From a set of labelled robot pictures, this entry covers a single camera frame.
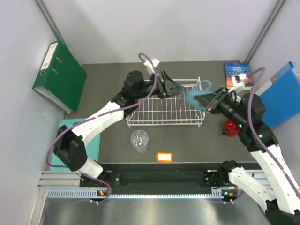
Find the red ceramic mug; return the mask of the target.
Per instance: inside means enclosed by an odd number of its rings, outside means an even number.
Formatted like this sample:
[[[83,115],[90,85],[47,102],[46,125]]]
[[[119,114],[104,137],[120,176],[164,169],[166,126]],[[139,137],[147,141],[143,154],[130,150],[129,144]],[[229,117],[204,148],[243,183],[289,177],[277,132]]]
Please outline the red ceramic mug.
[[[230,119],[227,119],[223,125],[222,134],[228,137],[234,137],[238,134],[240,128],[234,124]]]

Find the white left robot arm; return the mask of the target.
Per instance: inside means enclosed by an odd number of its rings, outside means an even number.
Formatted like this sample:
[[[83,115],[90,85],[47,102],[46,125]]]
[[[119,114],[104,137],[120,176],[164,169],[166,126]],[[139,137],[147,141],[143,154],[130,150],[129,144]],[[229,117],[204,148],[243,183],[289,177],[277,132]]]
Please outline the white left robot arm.
[[[152,74],[144,80],[140,71],[128,73],[122,90],[101,110],[71,127],[61,126],[57,132],[53,153],[72,172],[90,176],[96,186],[106,182],[102,166],[88,157],[86,146],[98,134],[112,124],[129,116],[147,96],[156,95],[159,99],[180,94],[184,87],[176,83],[165,71]]]

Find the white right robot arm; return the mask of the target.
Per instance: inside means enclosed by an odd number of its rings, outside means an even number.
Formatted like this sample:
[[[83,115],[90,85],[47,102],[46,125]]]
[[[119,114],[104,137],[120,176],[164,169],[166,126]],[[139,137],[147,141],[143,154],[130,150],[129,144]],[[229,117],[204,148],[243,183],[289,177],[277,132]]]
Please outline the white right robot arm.
[[[238,137],[263,170],[270,188],[265,187],[235,161],[225,161],[218,169],[223,185],[236,185],[252,198],[272,225],[300,223],[300,187],[285,163],[278,140],[262,120],[266,107],[252,90],[240,99],[237,89],[220,87],[211,91],[193,88],[186,103],[203,112],[221,114],[239,127]]]

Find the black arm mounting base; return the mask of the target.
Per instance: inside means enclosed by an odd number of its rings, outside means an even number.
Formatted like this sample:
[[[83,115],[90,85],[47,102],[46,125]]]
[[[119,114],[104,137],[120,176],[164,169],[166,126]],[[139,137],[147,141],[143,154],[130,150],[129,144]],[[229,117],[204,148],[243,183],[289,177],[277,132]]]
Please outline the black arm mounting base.
[[[235,167],[260,169],[257,163],[106,163],[100,179],[112,193],[138,195],[210,194],[211,188],[225,186],[228,172]]]

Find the blue ceramic mug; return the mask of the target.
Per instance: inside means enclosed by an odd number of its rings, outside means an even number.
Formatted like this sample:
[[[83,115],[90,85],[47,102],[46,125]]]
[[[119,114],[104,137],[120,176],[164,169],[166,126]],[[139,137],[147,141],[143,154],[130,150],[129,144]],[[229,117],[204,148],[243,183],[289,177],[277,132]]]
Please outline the blue ceramic mug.
[[[204,90],[202,89],[203,83],[208,84],[208,87]],[[202,80],[198,82],[197,85],[194,86],[191,90],[187,90],[185,92],[185,98],[184,98],[185,103],[199,111],[204,112],[205,107],[199,102],[199,100],[196,100],[195,97],[211,94],[212,93],[212,91],[210,90],[211,88],[212,88],[212,83],[209,80]]]

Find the clear faceted plastic cup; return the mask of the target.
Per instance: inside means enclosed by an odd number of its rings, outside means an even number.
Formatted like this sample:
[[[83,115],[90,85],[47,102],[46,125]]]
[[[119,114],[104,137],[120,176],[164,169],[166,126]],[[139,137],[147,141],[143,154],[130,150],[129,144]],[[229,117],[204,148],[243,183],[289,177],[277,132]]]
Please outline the clear faceted plastic cup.
[[[130,137],[134,149],[138,153],[145,153],[148,148],[149,136],[143,130],[134,131]]]

